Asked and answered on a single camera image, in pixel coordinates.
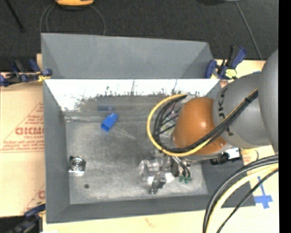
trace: blue tape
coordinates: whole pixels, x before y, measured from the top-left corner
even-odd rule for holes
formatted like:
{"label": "blue tape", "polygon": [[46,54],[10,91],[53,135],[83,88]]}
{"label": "blue tape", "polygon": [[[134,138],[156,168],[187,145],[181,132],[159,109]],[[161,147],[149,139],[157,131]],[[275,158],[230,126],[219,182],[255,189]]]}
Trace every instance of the blue tape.
{"label": "blue tape", "polygon": [[261,203],[263,205],[263,209],[268,209],[270,208],[269,206],[269,202],[273,202],[272,196],[271,195],[266,195],[265,191],[264,191],[264,187],[263,184],[260,185],[261,191],[262,191],[262,195],[260,196],[253,196],[254,202],[257,203]]}

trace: wire bundle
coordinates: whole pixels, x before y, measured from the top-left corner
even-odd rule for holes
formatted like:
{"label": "wire bundle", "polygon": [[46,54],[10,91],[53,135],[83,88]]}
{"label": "wire bundle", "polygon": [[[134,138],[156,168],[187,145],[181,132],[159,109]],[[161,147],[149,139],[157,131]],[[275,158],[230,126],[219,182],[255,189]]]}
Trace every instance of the wire bundle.
{"label": "wire bundle", "polygon": [[[164,120],[168,117],[168,115],[164,115],[168,108],[171,106],[175,106],[175,103],[179,100],[185,98],[187,94],[176,94],[172,95],[168,98],[163,99],[160,101],[150,112],[146,124],[147,134],[150,138],[151,142],[154,146],[156,146],[159,150],[168,154],[170,156],[178,156],[183,157],[190,154],[193,154],[199,151],[202,147],[206,146],[207,144],[211,143],[215,139],[217,139],[239,116],[239,114],[255,99],[258,97],[258,89],[255,89],[249,96],[247,96],[234,110],[232,110],[228,116],[219,124],[217,125],[212,131],[210,131],[207,135],[196,141],[195,143],[185,147],[185,148],[169,148],[164,145],[160,140],[160,133],[161,133],[161,126],[164,123]],[[151,133],[150,130],[150,122],[155,111],[164,103],[168,102],[158,113],[157,118],[155,119],[154,123],[154,132]]]}
{"label": "wire bundle", "polygon": [[[247,176],[242,177],[247,172],[251,172]],[[249,163],[229,178],[227,178],[222,184],[217,188],[217,190],[212,195],[208,206],[206,208],[204,221],[203,221],[203,233],[209,233],[211,230],[211,223],[218,210],[224,204],[224,202],[229,198],[239,187],[250,181],[252,178],[257,176],[264,175],[264,178],[261,179],[245,196],[244,198],[236,205],[233,212],[228,216],[228,218],[222,223],[222,225],[217,230],[217,233],[225,226],[227,221],[235,214],[235,212],[245,203],[245,201],[250,197],[250,195],[269,177],[278,172],[278,155],[268,156],[263,159]]]}

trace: yellow cable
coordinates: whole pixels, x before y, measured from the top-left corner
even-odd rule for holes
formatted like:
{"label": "yellow cable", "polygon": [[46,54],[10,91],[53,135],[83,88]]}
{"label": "yellow cable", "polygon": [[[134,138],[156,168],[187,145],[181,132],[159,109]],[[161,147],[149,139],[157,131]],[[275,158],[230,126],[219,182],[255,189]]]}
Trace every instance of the yellow cable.
{"label": "yellow cable", "polygon": [[257,176],[262,176],[262,175],[265,176],[269,174],[270,172],[272,172],[273,170],[275,170],[276,168],[278,168],[278,164],[272,164],[262,169],[258,168],[258,171],[248,174],[246,177],[242,178],[241,180],[233,184],[216,202],[216,205],[214,206],[213,211],[209,217],[206,233],[211,232],[211,227],[212,227],[211,222],[213,222],[215,216],[218,214],[218,211],[220,210],[224,202],[229,198],[229,196],[231,196],[239,187],[241,187],[242,185],[250,181],[252,178],[256,178]]}
{"label": "yellow cable", "polygon": [[166,103],[167,101],[169,100],[172,100],[172,99],[175,99],[175,98],[179,98],[179,97],[183,97],[185,96],[186,94],[176,94],[176,95],[172,95],[170,97],[167,97],[165,99],[163,99],[162,101],[160,101],[157,105],[154,106],[154,108],[152,109],[152,111],[150,112],[148,118],[147,118],[147,122],[146,122],[146,132],[151,140],[151,142],[153,143],[153,145],[155,147],[157,147],[159,150],[161,150],[162,152],[164,152],[165,154],[168,154],[170,156],[177,156],[177,157],[181,157],[181,156],[187,156],[187,155],[190,155],[190,154],[193,154],[195,153],[196,151],[200,150],[203,146],[205,146],[209,141],[210,139],[208,139],[207,141],[205,141],[204,143],[198,145],[197,147],[195,147],[194,149],[190,150],[190,151],[187,151],[187,152],[183,152],[183,153],[173,153],[173,152],[170,152],[166,149],[164,149],[161,145],[159,145],[155,139],[153,138],[152,136],[152,133],[151,133],[151,129],[150,129],[150,123],[151,123],[151,119],[155,113],[155,111],[164,103]]}

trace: black floor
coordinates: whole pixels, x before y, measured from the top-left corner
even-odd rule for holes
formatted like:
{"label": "black floor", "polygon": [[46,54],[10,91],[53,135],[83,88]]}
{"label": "black floor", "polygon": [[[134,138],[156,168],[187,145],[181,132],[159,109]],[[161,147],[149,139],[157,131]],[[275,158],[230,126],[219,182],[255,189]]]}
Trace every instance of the black floor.
{"label": "black floor", "polygon": [[[25,62],[41,50],[40,32],[103,34],[99,13],[91,8],[46,8],[54,0],[0,0],[0,71],[16,58]],[[230,46],[243,46],[247,59],[267,59],[278,48],[279,0],[96,0],[106,35],[206,41],[214,58],[226,58]],[[20,219],[0,219],[0,232]]]}

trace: orange rubber cover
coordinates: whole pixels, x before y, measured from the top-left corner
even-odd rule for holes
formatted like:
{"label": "orange rubber cover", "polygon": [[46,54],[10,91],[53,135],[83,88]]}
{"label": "orange rubber cover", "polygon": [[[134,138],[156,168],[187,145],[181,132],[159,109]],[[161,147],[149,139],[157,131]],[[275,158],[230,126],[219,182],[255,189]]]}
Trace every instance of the orange rubber cover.
{"label": "orange rubber cover", "polygon": [[[201,97],[191,99],[181,108],[173,132],[173,141],[177,148],[193,144],[215,128],[212,120],[212,105],[213,99]],[[225,144],[226,141],[218,137],[193,155],[215,153]]]}

